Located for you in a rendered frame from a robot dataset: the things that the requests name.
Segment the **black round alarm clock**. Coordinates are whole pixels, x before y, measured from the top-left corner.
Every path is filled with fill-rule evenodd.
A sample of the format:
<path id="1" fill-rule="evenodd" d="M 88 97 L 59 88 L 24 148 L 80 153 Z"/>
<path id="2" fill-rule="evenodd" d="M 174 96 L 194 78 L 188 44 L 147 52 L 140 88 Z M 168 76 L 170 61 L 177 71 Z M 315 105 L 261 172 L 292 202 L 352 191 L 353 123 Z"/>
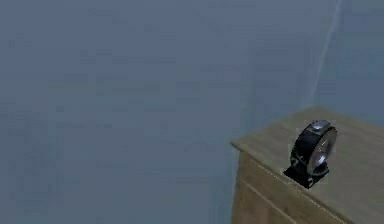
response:
<path id="1" fill-rule="evenodd" d="M 283 174 L 310 189 L 329 173 L 327 161 L 337 136 L 337 129 L 327 120 L 310 123 L 296 139 L 290 154 L 290 166 Z"/>

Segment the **light wooden chest of drawers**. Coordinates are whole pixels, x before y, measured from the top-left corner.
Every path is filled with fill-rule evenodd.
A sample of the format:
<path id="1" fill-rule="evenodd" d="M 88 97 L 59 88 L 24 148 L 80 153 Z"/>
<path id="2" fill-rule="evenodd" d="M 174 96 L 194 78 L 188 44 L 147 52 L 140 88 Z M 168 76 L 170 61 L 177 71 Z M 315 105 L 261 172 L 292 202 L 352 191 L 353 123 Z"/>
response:
<path id="1" fill-rule="evenodd" d="M 317 119 L 338 138 L 330 172 L 307 189 L 283 171 L 297 136 Z M 312 107 L 232 145 L 240 155 L 231 224 L 384 224 L 384 126 Z"/>

